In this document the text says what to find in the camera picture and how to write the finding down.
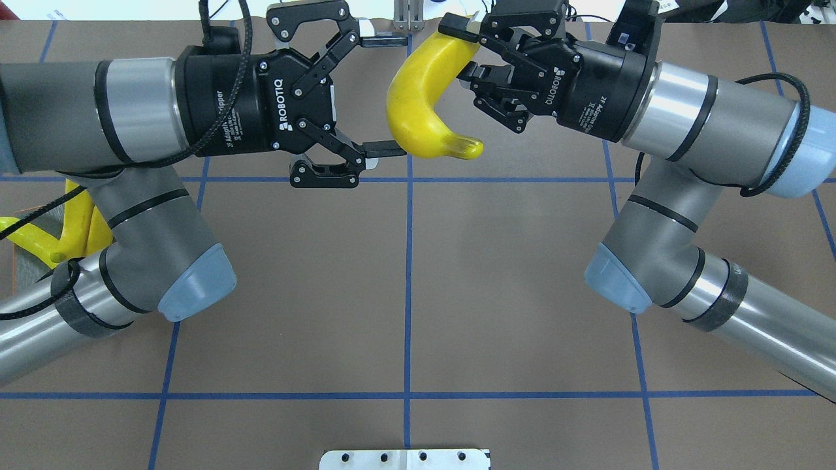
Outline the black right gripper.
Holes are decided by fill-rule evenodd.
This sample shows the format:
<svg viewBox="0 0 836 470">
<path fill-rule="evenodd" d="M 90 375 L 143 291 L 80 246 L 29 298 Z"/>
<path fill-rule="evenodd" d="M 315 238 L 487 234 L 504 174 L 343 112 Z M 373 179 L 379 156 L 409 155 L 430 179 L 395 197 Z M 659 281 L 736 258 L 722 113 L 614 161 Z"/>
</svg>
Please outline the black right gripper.
<svg viewBox="0 0 836 470">
<path fill-rule="evenodd" d="M 486 14 L 445 13 L 437 32 L 498 54 L 502 65 L 469 62 L 456 78 L 473 104 L 517 134 L 534 116 L 618 142 L 638 113 L 656 62 L 579 40 L 565 29 L 566 1 L 499 1 Z"/>
</svg>

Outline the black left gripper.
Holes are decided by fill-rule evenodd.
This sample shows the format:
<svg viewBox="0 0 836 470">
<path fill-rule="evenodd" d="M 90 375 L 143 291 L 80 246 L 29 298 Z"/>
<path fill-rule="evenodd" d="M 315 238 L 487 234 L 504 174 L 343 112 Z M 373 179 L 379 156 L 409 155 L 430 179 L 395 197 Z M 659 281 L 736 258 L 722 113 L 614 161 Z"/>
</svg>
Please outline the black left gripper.
<svg viewBox="0 0 836 470">
<path fill-rule="evenodd" d="M 209 11 L 206 1 L 198 3 L 201 29 L 210 25 Z M 311 57 L 287 46 L 253 54 L 250 23 L 239 55 L 185 50 L 175 62 L 176 98 L 186 140 L 199 157 L 284 151 L 295 155 L 293 187 L 353 188 L 379 159 L 407 155 L 394 140 L 357 145 L 338 132 L 330 77 L 355 46 L 405 48 L 406 36 L 352 17 L 344 1 L 278 4 L 265 18 L 284 44 L 305 23 L 333 21 L 338 32 Z"/>
</svg>

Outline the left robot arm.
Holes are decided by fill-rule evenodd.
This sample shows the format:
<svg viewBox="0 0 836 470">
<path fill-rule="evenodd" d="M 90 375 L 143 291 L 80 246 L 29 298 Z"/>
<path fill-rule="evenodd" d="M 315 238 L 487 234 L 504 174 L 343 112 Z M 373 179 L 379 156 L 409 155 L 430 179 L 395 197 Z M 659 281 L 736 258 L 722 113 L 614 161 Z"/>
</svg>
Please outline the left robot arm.
<svg viewBox="0 0 836 470">
<path fill-rule="evenodd" d="M 337 128 L 331 72 L 358 47 L 405 46 L 344 1 L 269 6 L 277 48 L 253 54 L 198 3 L 199 46 L 179 57 L 2 65 L 2 172 L 51 170 L 90 196 L 113 235 L 62 254 L 34 285 L 2 301 L 2 384 L 158 311 L 171 322 L 235 289 L 222 245 L 176 173 L 188 157 L 282 151 L 296 188 L 349 189 L 397 143 L 352 142 Z"/>
</svg>

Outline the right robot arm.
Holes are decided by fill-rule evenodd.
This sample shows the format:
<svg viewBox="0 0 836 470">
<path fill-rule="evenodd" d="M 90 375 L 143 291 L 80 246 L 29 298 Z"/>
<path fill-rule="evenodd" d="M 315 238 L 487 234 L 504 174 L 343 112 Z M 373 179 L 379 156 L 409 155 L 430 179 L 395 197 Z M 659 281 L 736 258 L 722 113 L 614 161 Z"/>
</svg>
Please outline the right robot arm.
<svg viewBox="0 0 836 470">
<path fill-rule="evenodd" d="M 458 78 L 477 109 L 521 133 L 534 116 L 636 151 L 645 168 L 585 270 L 621 309 L 674 311 L 684 323 L 767 361 L 834 400 L 834 320 L 695 241 L 723 191 L 797 198 L 834 170 L 834 113 L 798 78 L 729 81 L 656 54 L 656 1 L 627 1 L 604 42 L 565 29 L 566 1 L 498 1 L 438 31 L 498 54 Z"/>
</svg>

